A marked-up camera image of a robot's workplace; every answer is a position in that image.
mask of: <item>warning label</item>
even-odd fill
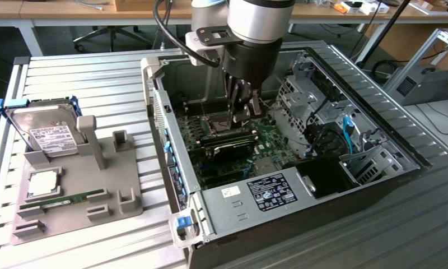
[[[29,130],[45,153],[76,149],[76,142],[69,127],[55,126]]]
[[[298,201],[283,174],[272,175],[247,183],[254,200],[262,211]]]

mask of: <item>metal slatted surface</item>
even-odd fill
[[[311,47],[434,166],[367,210],[222,268],[448,268],[448,151],[336,49],[322,43]]]
[[[448,268],[448,150],[427,136],[408,115],[395,109],[336,50],[320,41],[296,46],[302,45],[314,47],[339,69],[434,167],[370,209],[222,268]],[[75,93],[84,114],[97,116],[100,137],[109,136],[116,129],[135,135],[145,211],[139,217],[9,246],[24,162],[24,143],[11,132],[0,177],[0,268],[63,265],[67,268],[185,268],[184,255],[172,246],[167,227],[169,207],[137,80],[136,67],[147,55],[132,52],[40,57],[32,60],[29,70],[25,67],[19,92],[37,98]]]
[[[0,186],[0,268],[185,268],[183,251],[172,245],[169,204],[144,106],[139,67],[151,53],[32,58],[20,78],[23,96],[44,99],[76,95],[83,114],[96,116],[99,138],[121,129],[135,136],[145,210],[137,217],[8,245],[24,163],[24,142],[12,133]]]

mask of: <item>hard drive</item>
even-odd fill
[[[43,150],[48,157],[77,153],[77,145],[87,143],[77,131],[81,116],[76,97],[32,100],[12,99],[0,113],[15,126],[32,151]]]

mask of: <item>power supply label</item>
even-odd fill
[[[298,201],[283,174],[247,182],[254,200],[262,211],[271,210]]]

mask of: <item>desk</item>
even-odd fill
[[[376,36],[396,11],[378,14],[374,20],[379,24],[370,42],[360,54],[366,55]],[[191,24],[190,0],[175,0],[171,12],[171,25]],[[314,4],[296,4],[291,24],[364,24],[371,16],[363,13],[344,15],[332,8],[318,7]],[[448,16],[426,16],[418,10],[407,7],[398,24],[448,24]],[[13,26],[20,29],[28,49],[33,56],[43,56],[36,26],[108,26],[108,25],[155,25],[152,11],[116,12],[115,5],[105,6],[104,11],[84,7],[75,0],[48,0],[48,2],[27,2],[23,0],[0,0],[0,26]]]
[[[20,18],[23,0],[0,0],[0,19]]]

